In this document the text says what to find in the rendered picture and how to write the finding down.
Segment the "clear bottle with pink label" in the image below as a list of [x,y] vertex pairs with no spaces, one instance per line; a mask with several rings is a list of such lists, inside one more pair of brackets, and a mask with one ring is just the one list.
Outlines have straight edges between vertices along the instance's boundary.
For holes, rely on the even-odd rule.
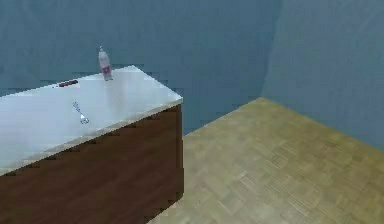
[[111,73],[111,65],[110,60],[108,57],[108,54],[103,50],[103,47],[99,47],[99,53],[98,53],[98,60],[99,60],[99,66],[103,73],[103,77],[105,81],[112,80],[112,73]]

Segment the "brown cupboard with white top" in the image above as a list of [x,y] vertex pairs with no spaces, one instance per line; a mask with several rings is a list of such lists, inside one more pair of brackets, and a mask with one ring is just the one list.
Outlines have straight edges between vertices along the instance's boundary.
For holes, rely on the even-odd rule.
[[0,97],[0,224],[147,224],[182,198],[182,97],[135,66],[75,80]]

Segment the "silver fork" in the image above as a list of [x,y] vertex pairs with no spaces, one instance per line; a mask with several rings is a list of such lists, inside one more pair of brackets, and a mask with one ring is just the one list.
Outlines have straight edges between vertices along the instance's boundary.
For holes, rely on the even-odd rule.
[[73,102],[73,107],[75,108],[75,110],[79,113],[80,115],[80,123],[81,124],[87,124],[89,123],[89,119],[82,113],[79,105],[77,102]]

